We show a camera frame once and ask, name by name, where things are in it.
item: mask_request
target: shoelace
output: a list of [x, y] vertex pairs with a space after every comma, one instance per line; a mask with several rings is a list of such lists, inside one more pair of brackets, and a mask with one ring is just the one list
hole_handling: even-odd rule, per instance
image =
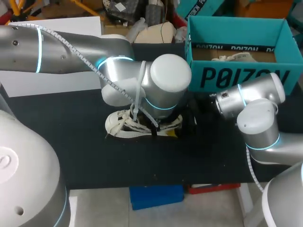
[[[122, 128], [123, 128], [123, 126], [124, 126], [125, 124], [127, 124], [127, 125], [129, 125], [129, 126], [131, 126], [131, 127], [134, 127], [134, 128], [138, 128], [138, 125], [140, 125], [140, 124], [138, 124], [138, 123], [136, 123], [136, 122], [134, 122], [134, 121], [132, 120], [132, 118], [130, 117], [129, 113], [130, 113], [130, 110], [121, 110], [121, 111], [118, 112], [118, 114], [117, 114], [117, 115], [118, 115], [118, 118], [122, 117], [122, 119], [119, 120], [119, 121], [117, 122], [117, 124], [114, 125], [114, 126], [111, 128], [111, 130], [112, 130], [112, 129], [115, 128], [117, 125], [119, 126], [119, 127], [118, 127], [118, 130], [117, 130], [117, 132], [114, 134], [114, 136], [116, 136], [116, 135], [122, 130]], [[141, 127], [141, 128], [142, 128], [142, 131], [148, 132], [147, 129], [145, 129], [145, 128], [143, 128], [143, 127]]]

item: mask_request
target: blue led ring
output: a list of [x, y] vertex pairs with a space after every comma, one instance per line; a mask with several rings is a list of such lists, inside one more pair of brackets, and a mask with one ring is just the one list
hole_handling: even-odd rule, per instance
[[241, 85], [240, 84], [238, 84], [238, 90], [239, 90], [240, 96], [242, 98], [242, 101], [244, 103], [244, 106], [246, 106], [246, 102], [245, 102], [245, 99], [243, 97], [243, 93], [242, 93], [242, 89], [241, 89]]
[[280, 133], [279, 133], [278, 139], [272, 145], [270, 145], [266, 148], [252, 148], [252, 147], [248, 146], [247, 144], [246, 144], [246, 146], [253, 150], [267, 150], [267, 149], [270, 149], [271, 147], [273, 147], [274, 145], [276, 145], [278, 143], [279, 139], [280, 139]]
[[133, 61], [133, 59], [128, 58], [128, 57], [124, 57], [124, 56], [106, 58], [104, 61], [102, 61], [102, 62], [98, 65], [98, 70], [100, 69], [100, 67], [101, 67], [102, 65], [104, 65], [104, 64], [107, 62], [108, 59], [112, 59], [112, 60], [125, 59], [125, 60], [131, 60], [131, 61]]
[[41, 68], [41, 60], [42, 60], [42, 35], [41, 35], [41, 30], [39, 28], [37, 28], [38, 31], [38, 42], [39, 42], [39, 56], [38, 56], [38, 64], [37, 64], [37, 70], [36, 73], [40, 72], [40, 68]]
[[149, 105], [151, 105], [153, 108], [155, 108], [157, 110], [171, 110], [177, 106], [177, 105], [174, 105], [173, 107], [170, 107], [170, 108], [159, 108], [159, 107], [156, 107], [155, 105], [151, 104], [150, 101], [147, 100], [147, 98], [145, 98], [145, 100], [148, 102]]
[[65, 204], [64, 204], [64, 207], [63, 207], [63, 210], [62, 210], [62, 213], [60, 215], [60, 217], [58, 218], [56, 224], [53, 226], [53, 227], [57, 227], [63, 217], [63, 214], [65, 212], [65, 209], [66, 209], [66, 205], [67, 205], [67, 189], [65, 188]]

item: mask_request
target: cable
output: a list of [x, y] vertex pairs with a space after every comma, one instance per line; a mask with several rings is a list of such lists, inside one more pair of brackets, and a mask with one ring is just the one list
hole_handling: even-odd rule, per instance
[[141, 67], [140, 67], [140, 72], [139, 72], [139, 77], [138, 77], [138, 82], [137, 82], [136, 100], [134, 103], [134, 121], [137, 120], [141, 84], [142, 84], [143, 77], [145, 75], [145, 70], [146, 70], [146, 61], [142, 61]]
[[260, 191], [263, 193], [264, 189], [263, 187], [260, 185], [259, 181], [256, 178], [255, 172], [252, 168], [251, 165], [251, 161], [250, 161], [250, 150], [248, 149], [248, 147], [246, 147], [246, 156], [247, 156], [247, 163], [248, 163], [248, 167], [250, 168], [250, 174], [252, 176], [252, 178], [254, 179], [254, 182], [256, 183], [257, 187], [260, 189]]
[[[83, 62], [86, 64], [92, 71], [94, 71], [101, 79], [103, 79], [107, 84], [109, 84], [112, 88], [119, 91], [122, 95], [124, 95], [126, 98], [128, 98], [132, 103], [135, 103], [135, 100], [131, 98], [123, 89], [119, 88], [115, 83], [113, 83], [111, 80], [106, 78], [89, 60], [87, 60], [75, 47], [73, 47], [66, 39], [64, 39], [61, 35], [56, 33], [55, 31], [42, 27], [40, 25], [34, 25], [34, 24], [21, 24], [18, 26], [22, 27], [29, 27], [29, 28], [36, 28], [43, 30], [47, 32], [48, 34], [52, 35], [56, 39], [58, 39], [60, 42], [62, 42], [66, 47], [70, 49], [70, 51], [74, 52]], [[140, 105], [138, 108], [150, 119], [150, 121], [155, 125], [156, 128], [158, 128], [158, 123], [156, 120]]]
[[163, 39], [163, 35], [162, 35], [162, 27], [163, 27], [164, 24], [165, 24], [165, 23], [162, 24], [161, 29], [160, 29], [161, 37], [162, 37], [162, 42], [163, 42], [163, 43], [164, 43], [164, 39]]

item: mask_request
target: cardboard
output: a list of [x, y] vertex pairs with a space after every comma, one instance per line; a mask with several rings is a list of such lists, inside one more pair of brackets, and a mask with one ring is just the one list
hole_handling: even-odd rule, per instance
[[234, 14], [236, 17], [286, 18], [292, 3], [293, 0], [237, 0]]
[[188, 21], [189, 16], [212, 16], [224, 0], [181, 0], [177, 14]]
[[[275, 72], [289, 95], [303, 72], [303, 58], [282, 19], [190, 17], [185, 51], [189, 90], [195, 92], [217, 92]], [[250, 52], [258, 62], [211, 61], [238, 52]]]

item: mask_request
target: robotic arm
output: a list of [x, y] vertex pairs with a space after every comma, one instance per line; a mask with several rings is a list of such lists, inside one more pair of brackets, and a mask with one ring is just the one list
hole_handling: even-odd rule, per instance
[[[38, 26], [0, 26], [0, 69], [55, 74], [93, 70], [107, 104], [136, 101], [156, 123], [171, 114], [191, 81], [190, 67], [176, 55], [137, 62], [124, 39], [56, 34]], [[225, 118], [238, 117], [257, 161], [293, 165], [303, 159], [302, 137], [278, 131], [272, 103], [284, 100], [283, 86], [271, 73], [217, 93], [215, 103]], [[54, 150], [4, 111], [0, 111], [0, 202], [0, 226], [69, 224], [68, 193]]]
[[[165, 54], [154, 62], [137, 62], [131, 44], [121, 38], [58, 32], [62, 39], [38, 26], [0, 26], [0, 34], [4, 48], [1, 70], [54, 74], [91, 71], [85, 63], [88, 60], [106, 78], [100, 78], [100, 84], [107, 104], [129, 105], [130, 98], [139, 96], [138, 103], [158, 120], [171, 114], [191, 81], [190, 67], [181, 57]], [[64, 39], [85, 60], [71, 51]], [[113, 88], [112, 82], [121, 90]]]
[[[165, 54], [154, 62], [137, 62], [130, 43], [121, 38], [56, 33], [27, 24], [0, 26], [0, 46], [1, 70], [92, 70], [100, 77], [107, 104], [124, 106], [136, 100], [155, 125], [171, 114], [191, 81], [190, 67], [181, 57]], [[0, 226], [68, 227], [68, 192], [55, 151], [2, 104]]]

